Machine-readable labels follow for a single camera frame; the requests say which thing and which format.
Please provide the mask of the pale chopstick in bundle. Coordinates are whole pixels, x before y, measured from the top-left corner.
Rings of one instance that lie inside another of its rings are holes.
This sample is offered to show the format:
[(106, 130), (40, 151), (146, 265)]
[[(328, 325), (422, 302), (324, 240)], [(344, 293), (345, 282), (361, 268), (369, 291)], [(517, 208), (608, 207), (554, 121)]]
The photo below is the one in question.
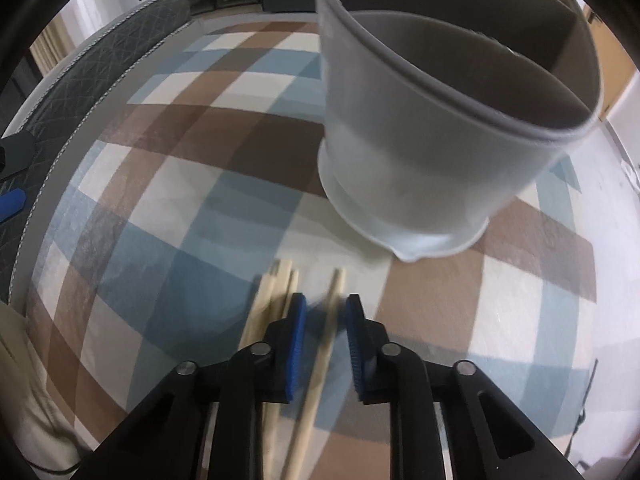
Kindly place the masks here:
[(238, 349), (262, 340), (267, 326), (288, 313), (292, 293), (297, 287), (297, 274), (290, 259), (280, 259), (262, 274), (242, 331)]

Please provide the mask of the checkered blue brown rug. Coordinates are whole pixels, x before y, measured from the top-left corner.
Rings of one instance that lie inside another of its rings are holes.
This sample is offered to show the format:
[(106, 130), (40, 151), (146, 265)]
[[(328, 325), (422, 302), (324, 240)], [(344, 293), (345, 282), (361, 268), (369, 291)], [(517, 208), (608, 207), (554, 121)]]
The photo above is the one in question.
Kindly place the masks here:
[(229, 359), (260, 278), (288, 260), (310, 311), (280, 450), (304, 403), (336, 269), (390, 338), (432, 362), (475, 362), (567, 448), (597, 300), (570, 160), (503, 208), (472, 248), (404, 263), (326, 199), (323, 109), (316, 26), (243, 24), (171, 55), (93, 143), (27, 299), (48, 393), (81, 444), (103, 441), (179, 362)]

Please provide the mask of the grey quilted sofa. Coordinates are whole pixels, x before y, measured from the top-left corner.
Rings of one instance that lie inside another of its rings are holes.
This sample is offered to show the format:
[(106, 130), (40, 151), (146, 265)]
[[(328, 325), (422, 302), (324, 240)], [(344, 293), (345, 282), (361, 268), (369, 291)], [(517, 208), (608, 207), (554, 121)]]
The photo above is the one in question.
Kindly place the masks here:
[(16, 188), (26, 193), (23, 210), (1, 222), (1, 300), (6, 304), (32, 210), (73, 135), (134, 64), (190, 21), (189, 0), (143, 1), (64, 58), (18, 111), (17, 127), (7, 136), (29, 132), (35, 155), (26, 170), (1, 182), (1, 195)]

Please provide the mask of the white grey utensil holder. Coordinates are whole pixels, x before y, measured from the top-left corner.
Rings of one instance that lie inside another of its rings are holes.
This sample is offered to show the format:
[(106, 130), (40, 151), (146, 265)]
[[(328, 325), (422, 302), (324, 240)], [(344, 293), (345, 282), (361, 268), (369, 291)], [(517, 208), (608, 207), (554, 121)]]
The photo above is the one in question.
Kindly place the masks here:
[(316, 0), (318, 171), (358, 233), (413, 262), (462, 252), (597, 121), (575, 0)]

